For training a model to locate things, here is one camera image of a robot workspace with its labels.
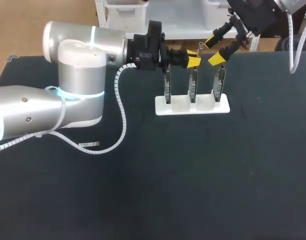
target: wooden floor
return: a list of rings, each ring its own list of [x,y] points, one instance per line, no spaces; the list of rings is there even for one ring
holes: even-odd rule
[[[42,55],[42,33],[48,21],[97,26],[95,12],[94,0],[0,0],[0,74],[9,55]],[[273,51],[276,41],[262,40],[259,50]],[[197,42],[171,41],[169,44],[194,50]]]

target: white shelf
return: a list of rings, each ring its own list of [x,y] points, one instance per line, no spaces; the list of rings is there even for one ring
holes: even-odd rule
[[[150,0],[147,7],[146,28],[150,20],[160,21],[167,40],[207,39],[214,29],[206,29],[203,20],[202,1],[196,0]],[[235,38],[232,29],[225,38]],[[134,33],[127,33],[132,39]]]

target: cable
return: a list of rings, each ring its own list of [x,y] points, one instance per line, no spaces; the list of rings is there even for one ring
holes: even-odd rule
[[[302,55],[303,47],[306,41],[306,27],[302,34],[302,37],[299,41],[295,61],[294,61],[294,27],[293,27],[293,18],[291,14],[288,14],[288,23],[289,23],[289,61],[290,61],[290,71],[294,74],[299,65],[299,60]]]
[[[83,147],[79,146],[78,144],[74,143],[69,138],[67,138],[63,134],[60,134],[59,132],[54,131],[54,132],[50,132],[49,134],[57,136],[58,138],[67,142],[68,144],[70,144],[72,147],[74,147],[74,148],[76,148],[76,149],[78,149],[78,150],[80,150],[84,153],[87,153],[87,154],[92,154],[92,155],[105,154],[105,153],[110,152],[113,149],[117,148],[122,143],[122,141],[124,140],[125,135],[126,135],[126,128],[127,128],[126,115],[125,115],[124,107],[123,107],[123,104],[122,104],[122,100],[121,100],[120,95],[119,95],[118,83],[119,83],[119,78],[120,78],[120,75],[122,74],[122,72],[126,69],[131,69],[131,68],[136,68],[136,65],[133,64],[133,63],[129,63],[129,64],[126,64],[126,65],[122,66],[117,71],[116,76],[115,76],[115,81],[114,81],[115,96],[116,96],[116,100],[117,100],[117,103],[118,103],[118,106],[119,106],[119,109],[120,109],[121,115],[122,115],[123,130],[122,130],[121,137],[119,138],[119,140],[113,146],[111,146],[107,149],[104,149],[104,150],[100,150],[100,151],[92,151],[92,150],[88,150],[86,148],[83,148]]]
[[[123,104],[122,104],[122,100],[121,100],[120,95],[119,95],[118,83],[119,83],[119,78],[120,78],[120,75],[122,74],[122,72],[126,69],[131,69],[131,68],[136,68],[136,65],[133,64],[133,63],[125,64],[117,71],[116,76],[115,76],[114,90],[115,90],[116,100],[117,100],[117,103],[118,103],[118,106],[120,108],[121,115],[122,115],[123,130],[122,130],[121,137],[119,138],[119,140],[113,146],[111,146],[107,149],[104,149],[104,150],[100,150],[100,151],[92,151],[92,150],[88,150],[86,148],[83,148],[83,147],[79,146],[78,144],[74,143],[72,140],[70,140],[69,138],[67,138],[66,136],[64,136],[63,134],[61,134],[59,132],[53,131],[53,132],[48,132],[48,134],[54,135],[54,136],[62,139],[63,141],[67,142],[68,144],[70,144],[74,148],[76,148],[76,149],[78,149],[78,150],[80,150],[84,153],[87,153],[87,154],[92,154],[92,155],[105,154],[105,153],[110,152],[113,149],[117,148],[122,143],[122,141],[124,140],[125,135],[126,135],[126,128],[127,128],[126,115],[125,115],[124,107],[123,107]],[[64,108],[64,106],[65,106],[65,100],[62,99],[62,109]],[[61,116],[60,116],[59,121],[57,122],[56,125],[58,125],[58,123],[62,122],[63,119],[61,119],[62,118]],[[45,134],[45,131],[35,132],[35,133],[31,133],[31,134],[21,136],[21,137],[15,139],[15,140],[12,140],[12,141],[9,141],[7,143],[4,143],[4,144],[0,145],[0,151],[4,150],[4,149],[6,149],[10,146],[13,146],[15,144],[18,144],[18,143],[20,143],[24,140],[30,139],[32,137],[40,137],[43,134]]]

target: screw hole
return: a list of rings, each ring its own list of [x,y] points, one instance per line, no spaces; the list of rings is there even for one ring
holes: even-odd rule
[[[113,62],[115,62],[115,57],[113,57],[113,56],[110,56],[110,57],[108,58],[108,61],[109,61],[110,63],[113,63]]]

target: tool in holder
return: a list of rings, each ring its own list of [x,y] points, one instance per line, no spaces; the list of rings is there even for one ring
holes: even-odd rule
[[[199,43],[196,57],[202,54],[204,43]],[[164,74],[165,95],[155,98],[156,115],[194,115],[194,114],[226,114],[230,112],[227,96],[223,94],[226,69],[221,64],[216,71],[214,85],[210,94],[197,94],[198,68],[190,68],[187,95],[171,94],[171,68],[168,66]]]

